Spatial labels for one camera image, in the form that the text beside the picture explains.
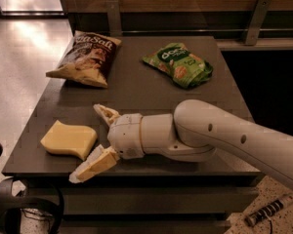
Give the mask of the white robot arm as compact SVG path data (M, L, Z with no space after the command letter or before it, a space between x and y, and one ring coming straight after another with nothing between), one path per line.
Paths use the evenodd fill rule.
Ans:
M158 154L204 162L222 149L293 190L293 136L236 117L207 102L180 102L172 114L120 115L100 104L107 139L123 159Z

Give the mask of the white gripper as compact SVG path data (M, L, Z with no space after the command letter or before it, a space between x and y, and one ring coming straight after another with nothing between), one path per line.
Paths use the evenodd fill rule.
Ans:
M102 145L96 147L87 159L69 175L69 181L72 183L85 182L93 176L109 170L117 164L120 157L136 159L145 156L141 138L143 119L141 114L120 116L116 110L101 104L95 104L94 110L110 126L107 139L112 147L104 148Z

